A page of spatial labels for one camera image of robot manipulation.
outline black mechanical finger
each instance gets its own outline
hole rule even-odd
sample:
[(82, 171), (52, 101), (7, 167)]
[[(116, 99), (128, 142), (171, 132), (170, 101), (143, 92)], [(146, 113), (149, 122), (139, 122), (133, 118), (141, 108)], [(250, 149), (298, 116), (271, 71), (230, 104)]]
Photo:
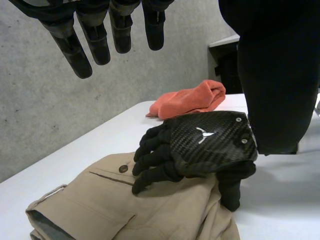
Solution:
[(134, 182), (132, 193), (136, 195), (152, 183), (163, 181), (171, 181), (177, 183), (183, 178), (183, 176), (177, 173), (175, 163), (173, 161), (166, 161), (156, 168), (145, 170), (141, 174), (141, 176)]
[(154, 152), (143, 155), (137, 160), (136, 164), (133, 167), (132, 174), (134, 176), (138, 176), (140, 173), (148, 170), (150, 167), (159, 166), (160, 164), (171, 159), (170, 145), (160, 145)]
[(174, 0), (142, 0), (146, 38), (153, 51), (164, 46), (165, 10), (173, 2)]
[(169, 144), (170, 136), (171, 136), (170, 130), (162, 129), (160, 130), (157, 136), (141, 141), (140, 147), (135, 152), (133, 160), (137, 162), (139, 158), (149, 154), (151, 151), (156, 150), (160, 145)]
[(141, 0), (111, 0), (110, 22), (115, 50), (126, 54), (131, 49), (131, 14), (139, 6)]
[(41, 21), (50, 32), (74, 73), (81, 79), (92, 75), (92, 68), (74, 30), (74, 17), (59, 22)]
[(156, 150), (156, 148), (158, 148), (160, 145), (161, 141), (156, 136), (154, 138), (143, 141), (142, 143), (140, 143), (140, 147), (136, 150), (133, 160), (137, 162), (139, 158), (151, 153), (151, 151)]
[(110, 0), (84, 0), (76, 7), (76, 15), (96, 64), (110, 62), (107, 32), (104, 26)]
[(228, 183), (219, 182), (220, 202), (231, 212), (240, 207), (240, 182), (240, 180)]
[(147, 140), (147, 139), (151, 139), (151, 138), (154, 138), (155, 136), (157, 136), (159, 134), (159, 132), (161, 130), (164, 130), (164, 129), (167, 129), (166, 126), (164, 124), (161, 124), (159, 126), (155, 126), (155, 127), (152, 127), (152, 128), (149, 128), (145, 135), (142, 136), (141, 138), (141, 142)]

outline black object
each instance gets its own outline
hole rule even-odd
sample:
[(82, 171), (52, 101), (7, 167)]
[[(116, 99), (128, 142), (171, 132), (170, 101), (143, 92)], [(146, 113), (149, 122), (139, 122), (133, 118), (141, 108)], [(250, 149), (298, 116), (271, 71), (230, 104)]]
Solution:
[(110, 21), (115, 49), (120, 54), (126, 54), (131, 49), (131, 14), (139, 6), (141, 0), (111, 0)]
[(218, 175), (222, 199), (228, 199), (224, 205), (234, 211), (240, 199), (240, 180), (254, 174), (257, 156), (245, 113), (214, 111), (168, 119), (142, 137), (132, 170), (134, 176), (141, 175), (132, 193), (138, 194), (153, 182), (222, 173)]
[(320, 1), (219, 0), (219, 6), (240, 35), (238, 74), (259, 153), (295, 152), (320, 83)]
[(92, 68), (74, 30), (74, 18), (58, 23), (41, 22), (50, 32), (74, 73), (81, 79), (92, 75)]
[(110, 62), (107, 32), (104, 26), (110, 0), (85, 0), (76, 6), (76, 15), (96, 64)]
[(238, 74), (238, 53), (233, 51), (218, 59), (215, 75), (221, 76), (221, 82), (225, 87), (226, 94), (243, 93)]
[(142, 0), (146, 38), (153, 51), (164, 46), (165, 10), (173, 2), (174, 0)]

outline white logo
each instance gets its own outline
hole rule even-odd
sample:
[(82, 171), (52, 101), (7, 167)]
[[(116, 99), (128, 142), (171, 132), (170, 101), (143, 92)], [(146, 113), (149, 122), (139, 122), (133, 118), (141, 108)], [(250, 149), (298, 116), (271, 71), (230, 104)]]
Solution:
[(206, 140), (207, 137), (210, 137), (211, 135), (215, 134), (214, 132), (207, 132), (200, 127), (196, 127), (195, 129), (202, 132), (203, 138), (201, 139), (201, 141), (199, 141), (199, 144), (202, 144)]

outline concrete wall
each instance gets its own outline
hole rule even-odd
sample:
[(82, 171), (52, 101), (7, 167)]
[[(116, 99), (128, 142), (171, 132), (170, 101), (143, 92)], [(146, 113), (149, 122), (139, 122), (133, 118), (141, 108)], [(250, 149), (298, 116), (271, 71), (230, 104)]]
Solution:
[(0, 4), (0, 182), (133, 105), (192, 88), (212, 77), (208, 44), (234, 32), (217, 0), (176, 0), (166, 11), (165, 45), (148, 48), (140, 5), (133, 13), (132, 49), (118, 54), (108, 32), (111, 62), (76, 77), (49, 32), (9, 1)]

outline black fabric sleeve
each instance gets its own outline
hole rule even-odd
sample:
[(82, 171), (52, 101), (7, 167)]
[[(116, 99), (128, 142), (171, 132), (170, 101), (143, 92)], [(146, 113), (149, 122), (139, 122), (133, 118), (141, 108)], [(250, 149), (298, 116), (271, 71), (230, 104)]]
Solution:
[(320, 1), (220, 0), (240, 35), (238, 73), (260, 154), (292, 153), (317, 99)]

